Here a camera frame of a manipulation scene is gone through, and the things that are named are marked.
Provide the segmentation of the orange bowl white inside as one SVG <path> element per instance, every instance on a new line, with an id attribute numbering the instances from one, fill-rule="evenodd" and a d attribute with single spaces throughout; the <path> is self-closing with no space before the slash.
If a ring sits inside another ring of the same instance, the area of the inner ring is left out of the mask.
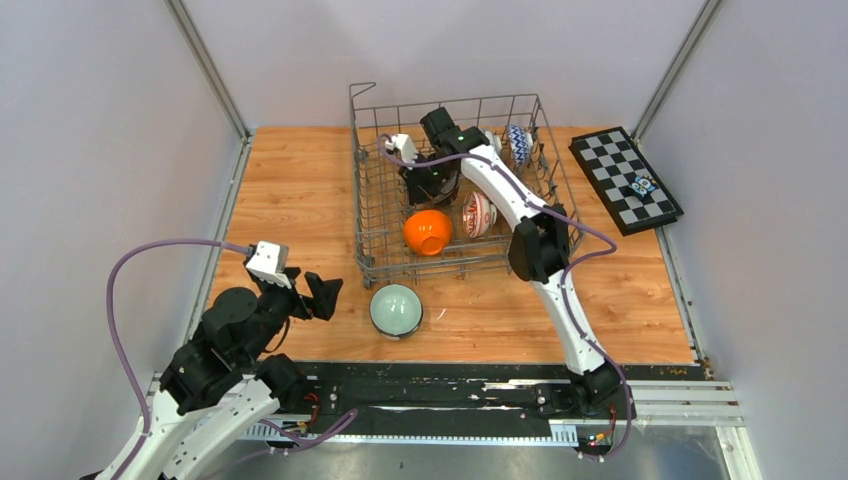
<path id="1" fill-rule="evenodd" d="M 453 222 L 439 210 L 422 210 L 405 221 L 402 235 L 406 245 L 415 254 L 435 256 L 451 243 Z"/>

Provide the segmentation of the orange floral pattern bowl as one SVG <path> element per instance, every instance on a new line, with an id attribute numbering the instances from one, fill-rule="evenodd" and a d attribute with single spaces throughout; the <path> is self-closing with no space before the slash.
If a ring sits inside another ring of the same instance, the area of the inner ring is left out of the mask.
<path id="1" fill-rule="evenodd" d="M 497 208 L 485 194 L 472 191 L 466 195 L 462 218 L 469 238 L 479 238 L 487 233 L 496 223 L 497 216 Z"/>

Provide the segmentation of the blue floral pattern bowl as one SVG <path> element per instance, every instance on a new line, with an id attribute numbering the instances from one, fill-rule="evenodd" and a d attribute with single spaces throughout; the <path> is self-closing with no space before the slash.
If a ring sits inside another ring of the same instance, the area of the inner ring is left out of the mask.
<path id="1" fill-rule="evenodd" d="M 493 147 L 493 149 L 497 153 L 497 155 L 500 156 L 501 152 L 502 152 L 501 138 L 490 130 L 484 130 L 483 133 L 486 136 L 486 138 L 488 139 L 490 145 Z"/>

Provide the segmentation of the blue zigzag pattern bowl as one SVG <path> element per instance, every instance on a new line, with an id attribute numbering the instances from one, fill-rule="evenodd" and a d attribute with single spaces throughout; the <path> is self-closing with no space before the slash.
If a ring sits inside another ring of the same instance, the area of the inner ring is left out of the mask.
<path id="1" fill-rule="evenodd" d="M 520 125 L 509 124 L 506 134 L 510 144 L 513 168 L 518 170 L 531 159 L 533 149 L 532 134 Z"/>

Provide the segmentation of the black bowl beige inside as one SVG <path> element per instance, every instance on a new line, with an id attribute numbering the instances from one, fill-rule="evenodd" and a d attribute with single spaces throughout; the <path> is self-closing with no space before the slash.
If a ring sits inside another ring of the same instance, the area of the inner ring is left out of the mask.
<path id="1" fill-rule="evenodd" d="M 425 170 L 413 192 L 418 195 L 420 203 L 434 206 L 450 204 L 456 196 L 459 178 L 458 171 Z"/>

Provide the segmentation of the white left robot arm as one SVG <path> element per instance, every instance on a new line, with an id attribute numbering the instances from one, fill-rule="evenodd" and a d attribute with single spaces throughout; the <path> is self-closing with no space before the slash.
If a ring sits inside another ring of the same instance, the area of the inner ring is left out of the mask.
<path id="1" fill-rule="evenodd" d="M 203 313 L 194 334 L 179 347 L 142 417 L 116 458 L 97 479 L 197 479 L 210 461 L 245 430 L 281 411 L 311 408 L 322 398 L 300 365 L 267 344 L 292 319 L 329 320 L 344 282 L 308 272 L 309 294 L 300 294 L 297 268 L 266 281 L 252 276 L 257 291 L 233 287 Z"/>

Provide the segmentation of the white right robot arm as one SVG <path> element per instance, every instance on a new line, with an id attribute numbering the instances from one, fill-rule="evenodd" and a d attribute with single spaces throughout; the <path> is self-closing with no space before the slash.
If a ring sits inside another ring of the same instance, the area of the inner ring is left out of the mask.
<path id="1" fill-rule="evenodd" d="M 460 128 L 443 107 L 425 115 L 421 126 L 433 150 L 430 156 L 420 156 L 410 136 L 401 133 L 379 135 L 379 154 L 416 178 L 433 167 L 456 167 L 493 203 L 512 230 L 510 268 L 535 290 L 557 332 L 572 374 L 572 406 L 584 417 L 598 416 L 628 390 L 622 368 L 601 347 L 578 298 L 572 271 L 579 262 L 571 257 L 570 232 L 601 239 L 608 254 L 616 251 L 615 242 L 531 191 L 502 160 L 493 135 Z"/>

